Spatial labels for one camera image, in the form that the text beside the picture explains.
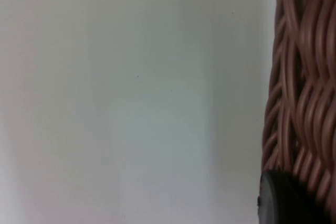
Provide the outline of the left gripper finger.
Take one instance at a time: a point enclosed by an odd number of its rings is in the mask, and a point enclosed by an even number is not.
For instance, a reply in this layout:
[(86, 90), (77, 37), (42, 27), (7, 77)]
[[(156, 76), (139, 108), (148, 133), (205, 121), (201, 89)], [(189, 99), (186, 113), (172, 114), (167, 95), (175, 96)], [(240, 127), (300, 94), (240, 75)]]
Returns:
[(259, 224), (332, 222), (306, 186), (278, 170), (262, 172), (257, 206)]

